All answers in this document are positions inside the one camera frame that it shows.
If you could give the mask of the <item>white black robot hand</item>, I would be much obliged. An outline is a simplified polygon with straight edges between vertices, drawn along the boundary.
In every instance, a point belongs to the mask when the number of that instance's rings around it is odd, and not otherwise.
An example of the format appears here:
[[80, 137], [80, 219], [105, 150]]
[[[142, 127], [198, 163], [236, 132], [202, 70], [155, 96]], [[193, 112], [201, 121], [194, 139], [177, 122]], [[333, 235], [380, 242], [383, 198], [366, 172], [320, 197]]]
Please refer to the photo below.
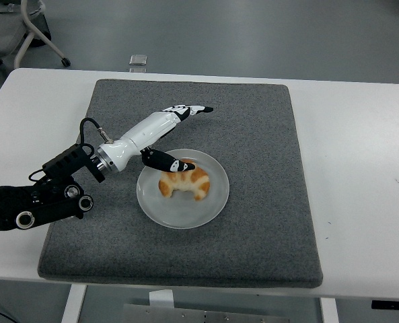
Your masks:
[[208, 106], [176, 105], [154, 112], [120, 139], [101, 144], [97, 151], [99, 166], [111, 172], [121, 172], [133, 156], [140, 155], [145, 166], [163, 172], [193, 170], [195, 166], [192, 163], [180, 161], [167, 153], [152, 149], [151, 146], [189, 116], [212, 111], [213, 108]]

